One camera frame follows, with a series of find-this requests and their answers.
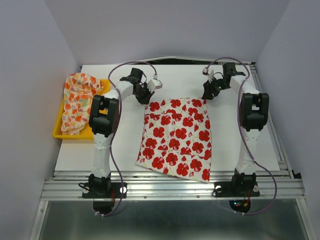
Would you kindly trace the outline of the white red poppy skirt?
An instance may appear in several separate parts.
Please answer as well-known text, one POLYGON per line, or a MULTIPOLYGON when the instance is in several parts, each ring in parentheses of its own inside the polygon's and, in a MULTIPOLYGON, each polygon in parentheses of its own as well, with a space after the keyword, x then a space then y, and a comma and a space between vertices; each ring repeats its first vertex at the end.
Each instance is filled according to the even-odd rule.
POLYGON ((205 100, 163 99, 145 106, 137 166, 208 183, 211 161, 212 133, 205 100))

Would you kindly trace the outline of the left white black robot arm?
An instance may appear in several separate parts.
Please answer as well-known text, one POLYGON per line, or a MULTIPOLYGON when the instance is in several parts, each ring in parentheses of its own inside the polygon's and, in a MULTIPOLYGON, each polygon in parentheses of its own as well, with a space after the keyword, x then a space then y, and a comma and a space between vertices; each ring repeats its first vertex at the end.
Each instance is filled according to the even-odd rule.
POLYGON ((132 68, 128 76, 122 77, 113 89, 103 95, 95 95, 91 103, 89 126, 93 133, 93 165, 85 189, 101 197, 111 193, 110 152, 113 138, 117 132, 122 103, 133 95, 142 105, 147 105, 155 90, 162 88, 155 71, 153 78, 142 82, 144 72, 132 68))

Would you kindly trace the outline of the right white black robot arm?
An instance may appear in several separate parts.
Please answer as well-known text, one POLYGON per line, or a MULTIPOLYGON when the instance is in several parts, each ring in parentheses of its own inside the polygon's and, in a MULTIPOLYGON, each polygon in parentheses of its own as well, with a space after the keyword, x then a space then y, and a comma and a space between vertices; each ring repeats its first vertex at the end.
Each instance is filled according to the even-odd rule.
POLYGON ((237 126, 241 137, 239 158, 230 181, 219 181, 215 184, 213 196, 258 197, 254 154, 261 131, 268 122, 269 95, 259 92, 248 82, 250 73, 236 69, 234 62, 222 66, 222 77, 216 78, 215 73, 206 66, 202 73, 207 76, 203 84, 202 99, 213 100, 223 90, 232 89, 237 94, 237 126))

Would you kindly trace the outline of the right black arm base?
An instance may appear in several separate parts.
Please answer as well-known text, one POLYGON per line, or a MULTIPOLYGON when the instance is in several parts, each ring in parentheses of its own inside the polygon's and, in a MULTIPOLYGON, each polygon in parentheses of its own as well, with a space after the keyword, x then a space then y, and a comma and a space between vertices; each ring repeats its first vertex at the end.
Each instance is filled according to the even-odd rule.
POLYGON ((231 181, 218 181, 214 183, 212 195, 217 198, 259 197, 260 191, 257 186, 256 183, 234 185, 231 181))

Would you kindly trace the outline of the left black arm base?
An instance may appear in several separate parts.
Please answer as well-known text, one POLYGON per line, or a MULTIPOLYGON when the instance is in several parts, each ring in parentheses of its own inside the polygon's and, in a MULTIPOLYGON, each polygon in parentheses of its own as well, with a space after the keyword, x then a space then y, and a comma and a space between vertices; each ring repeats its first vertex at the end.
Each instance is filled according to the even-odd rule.
POLYGON ((80 182, 78 186, 82 189, 83 199, 120 199, 127 197, 128 184, 126 182, 111 182, 109 189, 89 187, 89 183, 80 182))

